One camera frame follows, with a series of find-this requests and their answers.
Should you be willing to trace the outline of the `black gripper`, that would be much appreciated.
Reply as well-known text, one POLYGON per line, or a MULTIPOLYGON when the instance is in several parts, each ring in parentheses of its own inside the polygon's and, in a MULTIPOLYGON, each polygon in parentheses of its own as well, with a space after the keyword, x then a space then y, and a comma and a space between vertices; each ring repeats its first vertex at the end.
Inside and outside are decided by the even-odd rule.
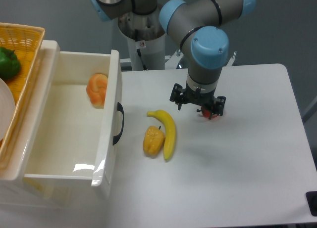
POLYGON ((210 120, 215 116, 222 116, 226 97, 214 97, 218 81, 212 84, 198 84, 194 81, 187 81, 184 89, 180 84, 175 83, 170 95, 169 101, 177 105, 177 109, 181 110, 183 104, 195 104, 199 106, 205 105, 206 117, 210 120))

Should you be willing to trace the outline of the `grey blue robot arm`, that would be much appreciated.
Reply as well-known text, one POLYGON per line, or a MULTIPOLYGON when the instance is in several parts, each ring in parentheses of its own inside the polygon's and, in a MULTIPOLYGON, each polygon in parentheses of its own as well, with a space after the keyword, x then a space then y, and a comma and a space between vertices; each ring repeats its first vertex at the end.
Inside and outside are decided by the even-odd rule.
POLYGON ((207 118, 223 114, 226 98, 214 96, 229 50, 221 26, 252 12, 256 0, 90 1, 102 21, 117 20, 133 70, 162 69, 169 36, 189 62, 186 86, 175 84, 170 100, 178 107, 198 105, 207 118))

